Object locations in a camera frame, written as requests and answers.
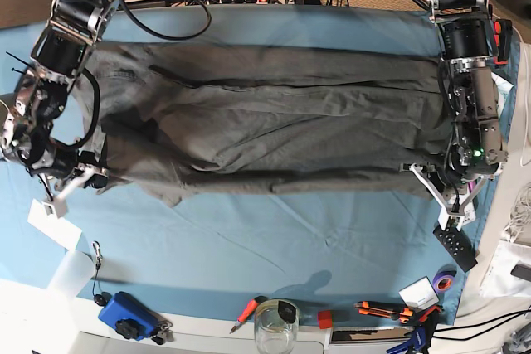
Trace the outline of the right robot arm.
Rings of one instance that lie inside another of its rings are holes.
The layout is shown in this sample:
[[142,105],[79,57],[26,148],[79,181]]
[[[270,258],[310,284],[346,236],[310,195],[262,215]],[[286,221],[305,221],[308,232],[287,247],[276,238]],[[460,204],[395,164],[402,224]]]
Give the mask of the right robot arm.
[[[1,159],[23,165],[30,176],[55,179],[60,189],[75,184],[100,189],[108,171],[83,147],[100,117],[100,87],[85,65],[101,41],[117,0],[53,0],[15,91],[1,97]],[[79,78],[93,91],[85,136],[66,144],[51,136]]]

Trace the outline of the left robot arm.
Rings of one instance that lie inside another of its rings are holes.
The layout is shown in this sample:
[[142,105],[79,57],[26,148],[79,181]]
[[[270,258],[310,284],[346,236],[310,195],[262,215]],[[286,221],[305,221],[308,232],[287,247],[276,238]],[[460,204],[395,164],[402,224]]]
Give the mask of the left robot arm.
[[437,172],[452,189],[499,170],[507,158],[491,76],[499,43],[489,0],[427,0],[442,49],[437,80],[452,133]]

